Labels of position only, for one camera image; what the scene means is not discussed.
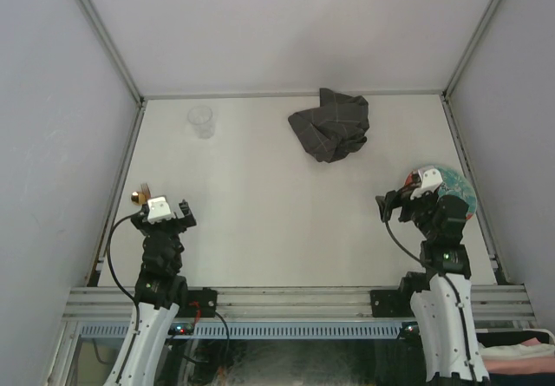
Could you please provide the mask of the dark grey checked cloth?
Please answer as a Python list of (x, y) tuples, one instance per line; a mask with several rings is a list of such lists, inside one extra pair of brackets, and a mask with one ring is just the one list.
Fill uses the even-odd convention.
[(333, 163), (358, 152), (367, 142), (369, 102), (329, 88), (319, 89), (319, 105), (288, 117), (304, 151), (318, 162)]

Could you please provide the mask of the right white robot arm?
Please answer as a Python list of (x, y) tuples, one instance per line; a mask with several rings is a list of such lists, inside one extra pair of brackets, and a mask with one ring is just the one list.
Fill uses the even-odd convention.
[[(410, 186), (377, 196), (381, 222), (394, 243), (425, 269), (424, 287), (410, 285), (398, 294), (400, 309), (415, 316), (428, 385), (488, 385), (480, 356), (471, 304), (471, 269), (462, 244), (469, 205), (457, 195), (426, 192), (416, 198)], [(392, 212), (424, 236), (415, 256), (393, 234)]]

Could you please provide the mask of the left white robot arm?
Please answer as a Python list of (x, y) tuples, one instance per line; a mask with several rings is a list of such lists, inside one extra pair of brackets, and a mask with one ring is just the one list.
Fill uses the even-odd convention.
[[(130, 220), (144, 236), (140, 273), (134, 291), (128, 291), (116, 276), (111, 241), (115, 229)], [(186, 279), (180, 276), (185, 250), (181, 233), (196, 226), (185, 200), (174, 211), (164, 196), (151, 198), (136, 213), (114, 223), (107, 242), (108, 269), (120, 291), (133, 304), (131, 320), (106, 385), (153, 385), (155, 372), (175, 317), (189, 308)]]

